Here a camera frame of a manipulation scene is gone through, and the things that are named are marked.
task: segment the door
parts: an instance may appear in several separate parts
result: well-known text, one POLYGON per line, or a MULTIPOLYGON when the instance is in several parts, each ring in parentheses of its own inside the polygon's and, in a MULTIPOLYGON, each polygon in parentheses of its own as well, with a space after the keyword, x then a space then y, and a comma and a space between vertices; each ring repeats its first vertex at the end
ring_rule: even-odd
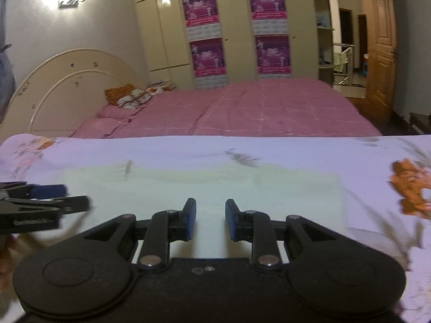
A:
POLYGON ((358 15, 358 26, 359 26, 359 62, 360 62, 359 72, 361 72, 364 67, 364 55, 368 53, 366 15, 358 15))
POLYGON ((396 69, 396 31, 392 0, 364 0, 368 26, 369 67, 364 111, 387 122, 392 111, 396 69))

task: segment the towel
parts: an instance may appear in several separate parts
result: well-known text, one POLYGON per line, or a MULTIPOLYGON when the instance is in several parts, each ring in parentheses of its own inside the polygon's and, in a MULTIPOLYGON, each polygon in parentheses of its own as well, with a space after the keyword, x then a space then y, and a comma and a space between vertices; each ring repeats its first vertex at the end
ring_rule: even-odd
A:
POLYGON ((344 64, 347 64, 347 55, 342 52, 334 52, 333 64, 334 64, 333 69, 339 73, 342 73, 344 70, 344 64))
MULTIPOLYGON (((185 254, 184 244, 171 244, 174 257, 249 256, 250 244, 234 244, 224 232, 225 202, 229 198, 241 210, 266 212, 273 220, 283 221, 287 215, 296 214, 341 233, 345 230, 342 184, 334 173, 237 162, 198 171, 150 170, 130 161, 65 169, 60 180, 72 195, 88 194, 93 200, 94 209, 84 221, 84 229, 123 213, 149 219, 158 211, 181 210, 187 198, 195 198, 193 247, 185 254)), ((64 229, 72 219, 69 215, 63 220, 64 229)))

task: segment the stool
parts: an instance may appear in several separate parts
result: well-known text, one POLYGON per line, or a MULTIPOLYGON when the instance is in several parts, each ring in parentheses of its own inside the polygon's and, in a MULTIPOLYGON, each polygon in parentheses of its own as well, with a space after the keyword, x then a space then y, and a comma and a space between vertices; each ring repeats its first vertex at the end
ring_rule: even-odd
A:
POLYGON ((368 74, 368 53, 364 54, 364 64, 362 65, 362 76, 367 76, 368 74))

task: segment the poster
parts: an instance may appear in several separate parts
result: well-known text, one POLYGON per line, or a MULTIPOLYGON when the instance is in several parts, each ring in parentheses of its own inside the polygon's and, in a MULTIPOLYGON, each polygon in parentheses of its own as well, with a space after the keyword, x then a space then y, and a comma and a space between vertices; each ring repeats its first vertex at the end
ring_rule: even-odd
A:
POLYGON ((288 34, 284 0, 250 0, 254 35, 288 34))
POLYGON ((287 35, 256 36, 256 52, 259 77, 290 74, 289 37, 287 35))
POLYGON ((221 87, 227 83, 221 38, 193 41, 190 51, 197 88, 221 87))
POLYGON ((221 37, 216 0, 182 0, 189 41, 221 37))

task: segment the metal screw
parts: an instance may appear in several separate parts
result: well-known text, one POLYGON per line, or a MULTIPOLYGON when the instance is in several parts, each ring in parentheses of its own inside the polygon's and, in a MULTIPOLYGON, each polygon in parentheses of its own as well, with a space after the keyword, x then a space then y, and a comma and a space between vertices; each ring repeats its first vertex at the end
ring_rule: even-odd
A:
POLYGON ((157 255, 145 255, 139 259, 141 265, 145 267, 154 267, 162 263, 162 259, 157 255))
POLYGON ((262 266, 275 266, 280 262, 280 259, 277 256, 274 255, 262 255, 260 256, 257 261, 262 265, 262 266))

